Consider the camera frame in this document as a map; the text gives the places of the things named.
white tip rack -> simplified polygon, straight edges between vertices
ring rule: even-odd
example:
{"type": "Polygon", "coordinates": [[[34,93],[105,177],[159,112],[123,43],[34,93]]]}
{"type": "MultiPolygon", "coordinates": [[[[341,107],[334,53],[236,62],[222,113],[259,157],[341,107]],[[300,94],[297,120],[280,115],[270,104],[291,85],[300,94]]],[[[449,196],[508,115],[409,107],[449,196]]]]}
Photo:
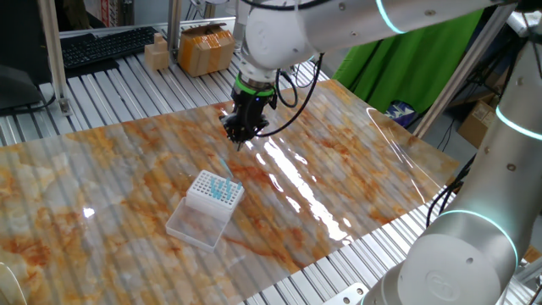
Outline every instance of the white tip rack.
{"type": "Polygon", "coordinates": [[[203,170],[169,218],[166,231],[213,252],[244,192],[241,183],[203,170]]]}

metal slatted table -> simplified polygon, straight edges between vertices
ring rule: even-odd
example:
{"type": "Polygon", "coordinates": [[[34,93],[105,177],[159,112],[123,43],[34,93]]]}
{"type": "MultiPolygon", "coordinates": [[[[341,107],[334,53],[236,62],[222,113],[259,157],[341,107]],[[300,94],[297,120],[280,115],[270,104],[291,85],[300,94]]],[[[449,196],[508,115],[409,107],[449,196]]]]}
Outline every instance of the metal slatted table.
{"type": "MultiPolygon", "coordinates": [[[[226,22],[226,27],[233,30],[231,18],[214,21],[226,22]]],[[[181,29],[201,23],[185,22],[181,29]]],[[[166,34],[166,24],[155,27],[166,34]]],[[[115,31],[119,29],[92,32],[100,36],[115,31]]],[[[142,53],[120,58],[117,62],[118,69],[68,79],[72,116],[64,117],[57,105],[53,105],[34,114],[0,118],[2,145],[229,101],[240,58],[236,54],[227,70],[197,78],[190,77],[177,65],[151,71],[144,65],[142,53]]],[[[312,79],[313,67],[312,63],[300,65],[299,81],[302,84],[312,79]]],[[[326,75],[320,75],[319,80],[327,79],[326,75]]],[[[286,88],[289,84],[282,83],[282,86],[286,88]]],[[[46,100],[53,94],[50,84],[42,85],[40,89],[46,100]]],[[[427,206],[417,208],[260,291],[244,303],[321,304],[355,283],[359,283],[365,293],[389,268],[405,258],[410,246],[424,230],[427,212],[427,206]]],[[[525,304],[532,294],[528,288],[512,280],[506,304],[525,304]]]]}

marble pattern sheet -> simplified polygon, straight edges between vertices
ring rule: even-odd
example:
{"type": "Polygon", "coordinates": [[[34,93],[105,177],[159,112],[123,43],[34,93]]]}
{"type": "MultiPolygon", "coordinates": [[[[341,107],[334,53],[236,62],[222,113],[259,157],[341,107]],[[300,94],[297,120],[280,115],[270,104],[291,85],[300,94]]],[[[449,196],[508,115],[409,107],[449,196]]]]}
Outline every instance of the marble pattern sheet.
{"type": "MultiPolygon", "coordinates": [[[[0,148],[3,297],[236,304],[427,202],[457,166],[334,80],[240,152],[218,120],[231,107],[0,148]],[[202,169],[228,176],[221,160],[246,197],[208,253],[165,223],[202,169]]],[[[292,111],[269,114],[269,129],[292,111]]]]}

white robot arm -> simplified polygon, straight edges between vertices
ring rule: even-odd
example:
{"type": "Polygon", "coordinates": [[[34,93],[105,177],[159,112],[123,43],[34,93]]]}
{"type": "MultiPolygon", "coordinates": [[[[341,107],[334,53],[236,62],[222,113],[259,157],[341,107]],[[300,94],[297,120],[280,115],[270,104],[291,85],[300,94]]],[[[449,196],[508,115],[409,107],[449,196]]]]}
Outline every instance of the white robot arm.
{"type": "MultiPolygon", "coordinates": [[[[265,4],[295,7],[295,2],[265,4]]],[[[254,8],[246,25],[246,60],[273,74],[316,53],[374,42],[493,4],[490,0],[334,0],[297,11],[254,8]]],[[[266,81],[262,74],[251,78],[266,81]]]]}
{"type": "MultiPolygon", "coordinates": [[[[243,59],[221,118],[233,142],[265,127],[275,71],[314,53],[372,42],[468,14],[490,0],[271,0],[254,8],[243,59]]],[[[542,29],[531,37],[462,191],[405,262],[362,305],[493,305],[527,251],[542,209],[542,29]]]]}

green backdrop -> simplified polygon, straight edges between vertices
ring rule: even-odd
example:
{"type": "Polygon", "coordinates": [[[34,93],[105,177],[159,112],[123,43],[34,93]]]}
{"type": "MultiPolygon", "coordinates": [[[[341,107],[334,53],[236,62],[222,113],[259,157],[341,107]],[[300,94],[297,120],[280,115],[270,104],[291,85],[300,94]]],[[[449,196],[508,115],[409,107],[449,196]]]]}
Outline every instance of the green backdrop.
{"type": "Polygon", "coordinates": [[[456,69],[482,12],[384,39],[364,73],[378,42],[353,47],[333,78],[380,112],[400,100],[422,113],[456,69]]]}

